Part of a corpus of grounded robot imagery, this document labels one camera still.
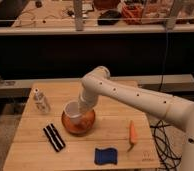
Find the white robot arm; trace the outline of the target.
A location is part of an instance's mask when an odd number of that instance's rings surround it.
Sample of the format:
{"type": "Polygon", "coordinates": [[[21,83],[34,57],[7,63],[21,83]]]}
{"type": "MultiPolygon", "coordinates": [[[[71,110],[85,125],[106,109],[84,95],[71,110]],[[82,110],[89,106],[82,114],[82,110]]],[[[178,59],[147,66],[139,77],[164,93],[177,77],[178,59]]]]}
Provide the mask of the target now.
{"type": "Polygon", "coordinates": [[[98,66],[81,78],[79,111],[93,109],[100,95],[151,114],[186,133],[180,171],[194,171],[194,102],[178,96],[130,87],[110,80],[110,72],[98,66]]]}

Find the white wrist gripper body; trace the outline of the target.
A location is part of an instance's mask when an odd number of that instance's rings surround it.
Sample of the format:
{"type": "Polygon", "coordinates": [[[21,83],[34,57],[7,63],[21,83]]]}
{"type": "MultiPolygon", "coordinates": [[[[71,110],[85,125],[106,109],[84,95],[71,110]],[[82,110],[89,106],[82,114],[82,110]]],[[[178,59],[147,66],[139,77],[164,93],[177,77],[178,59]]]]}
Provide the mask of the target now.
{"type": "Polygon", "coordinates": [[[97,104],[97,101],[97,94],[83,89],[78,97],[78,107],[80,113],[85,114],[86,112],[92,110],[93,107],[97,104]]]}

